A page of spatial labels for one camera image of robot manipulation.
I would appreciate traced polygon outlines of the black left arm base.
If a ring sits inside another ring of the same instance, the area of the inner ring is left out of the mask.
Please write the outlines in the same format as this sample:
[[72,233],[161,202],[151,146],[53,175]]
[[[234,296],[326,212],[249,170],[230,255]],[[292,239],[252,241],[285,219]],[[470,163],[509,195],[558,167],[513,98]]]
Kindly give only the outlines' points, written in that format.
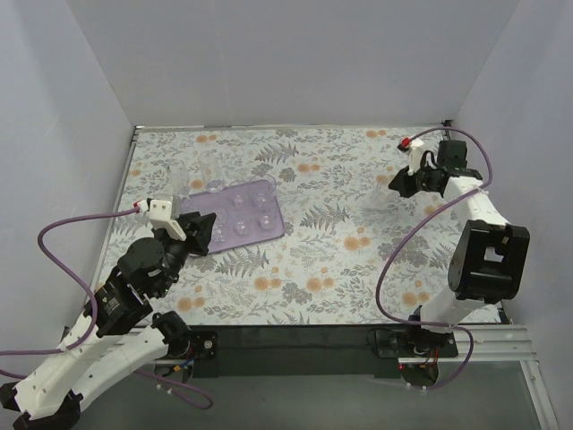
[[218,353],[218,334],[215,331],[191,331],[184,336],[184,358],[211,360]]

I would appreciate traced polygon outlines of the clear stemmed wine glass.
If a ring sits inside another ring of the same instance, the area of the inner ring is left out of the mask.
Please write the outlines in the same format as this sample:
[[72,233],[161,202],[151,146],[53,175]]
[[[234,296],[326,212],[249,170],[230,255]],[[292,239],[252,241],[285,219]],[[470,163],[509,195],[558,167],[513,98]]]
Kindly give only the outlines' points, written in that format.
[[180,198],[188,198],[191,193],[191,180],[187,166],[180,160],[173,160],[167,165],[167,176]]

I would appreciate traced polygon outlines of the clear stemmed goblet glass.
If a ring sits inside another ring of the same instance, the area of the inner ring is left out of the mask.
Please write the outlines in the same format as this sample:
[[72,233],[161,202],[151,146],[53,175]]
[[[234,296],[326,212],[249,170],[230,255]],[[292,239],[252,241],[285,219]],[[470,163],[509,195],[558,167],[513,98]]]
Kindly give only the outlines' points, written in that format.
[[237,235],[246,237],[251,233],[251,221],[246,217],[237,217],[233,221],[233,228]]

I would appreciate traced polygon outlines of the tall clear flute glass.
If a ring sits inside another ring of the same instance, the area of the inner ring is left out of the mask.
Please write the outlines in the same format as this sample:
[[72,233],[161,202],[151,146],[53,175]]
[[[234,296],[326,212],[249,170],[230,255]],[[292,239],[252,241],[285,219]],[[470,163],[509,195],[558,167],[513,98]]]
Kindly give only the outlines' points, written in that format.
[[225,188],[222,169],[214,151],[204,151],[198,157],[204,188],[210,193],[219,193]]

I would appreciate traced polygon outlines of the clear back tumbler glass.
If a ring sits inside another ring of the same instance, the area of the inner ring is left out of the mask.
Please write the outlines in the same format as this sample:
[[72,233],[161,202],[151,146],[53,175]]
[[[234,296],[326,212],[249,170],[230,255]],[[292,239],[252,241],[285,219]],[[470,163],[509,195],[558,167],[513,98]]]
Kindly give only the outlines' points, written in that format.
[[227,239],[227,210],[222,207],[218,207],[214,210],[214,213],[216,215],[216,219],[213,224],[211,240],[215,243],[223,243]]

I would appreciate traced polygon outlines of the small clear shot glass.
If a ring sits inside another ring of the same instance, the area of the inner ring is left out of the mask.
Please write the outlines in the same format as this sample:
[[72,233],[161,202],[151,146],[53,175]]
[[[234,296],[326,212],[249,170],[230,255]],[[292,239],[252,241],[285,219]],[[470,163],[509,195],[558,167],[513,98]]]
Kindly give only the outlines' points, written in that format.
[[238,211],[245,210],[249,202],[248,195],[245,193],[233,193],[231,200]]

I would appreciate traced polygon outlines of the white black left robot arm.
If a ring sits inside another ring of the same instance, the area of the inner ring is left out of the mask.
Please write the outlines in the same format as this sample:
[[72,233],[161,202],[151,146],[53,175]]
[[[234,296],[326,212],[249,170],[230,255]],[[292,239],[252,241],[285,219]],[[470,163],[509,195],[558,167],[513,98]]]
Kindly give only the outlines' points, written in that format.
[[192,331],[175,311],[155,313],[190,255],[209,251],[215,214],[191,212],[133,242],[84,306],[56,352],[31,374],[1,388],[15,429],[70,429],[94,399],[141,366],[185,355]]

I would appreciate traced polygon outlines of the tall clear drinking glass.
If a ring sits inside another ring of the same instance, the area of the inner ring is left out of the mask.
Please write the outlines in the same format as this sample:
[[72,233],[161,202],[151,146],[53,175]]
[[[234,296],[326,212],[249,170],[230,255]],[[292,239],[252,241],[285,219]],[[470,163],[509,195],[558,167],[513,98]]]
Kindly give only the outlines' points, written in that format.
[[271,230],[276,223],[276,214],[273,211],[259,211],[257,213],[257,220],[264,230]]

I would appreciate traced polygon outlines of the clear faceted tumbler glass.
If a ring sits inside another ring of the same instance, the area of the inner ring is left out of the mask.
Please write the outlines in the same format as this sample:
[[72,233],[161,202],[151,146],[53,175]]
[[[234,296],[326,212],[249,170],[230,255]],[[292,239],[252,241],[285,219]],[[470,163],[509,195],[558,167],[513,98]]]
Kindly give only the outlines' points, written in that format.
[[253,176],[249,184],[249,195],[255,208],[261,210],[269,206],[277,189],[277,181],[271,175]]

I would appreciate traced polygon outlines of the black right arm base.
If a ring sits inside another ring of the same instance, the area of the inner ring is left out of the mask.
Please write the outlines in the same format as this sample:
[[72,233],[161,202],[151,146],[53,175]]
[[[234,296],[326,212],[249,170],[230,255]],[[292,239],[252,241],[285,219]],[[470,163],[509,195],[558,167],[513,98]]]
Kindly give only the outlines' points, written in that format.
[[366,343],[379,358],[434,358],[458,356],[451,333],[440,334],[414,326],[379,327],[366,334]]

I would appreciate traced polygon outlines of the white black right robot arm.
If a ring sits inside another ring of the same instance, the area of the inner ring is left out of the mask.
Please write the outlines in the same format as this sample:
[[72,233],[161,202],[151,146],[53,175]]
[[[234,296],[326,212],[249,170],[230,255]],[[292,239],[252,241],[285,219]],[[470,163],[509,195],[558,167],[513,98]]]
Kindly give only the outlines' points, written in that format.
[[402,197],[437,193],[455,205],[463,230],[448,268],[448,285],[410,316],[406,341],[424,351],[446,346],[458,323],[487,305],[517,294],[530,233],[506,220],[483,190],[483,177],[467,165],[463,141],[445,140],[437,151],[405,138],[398,149],[409,157],[389,189]]

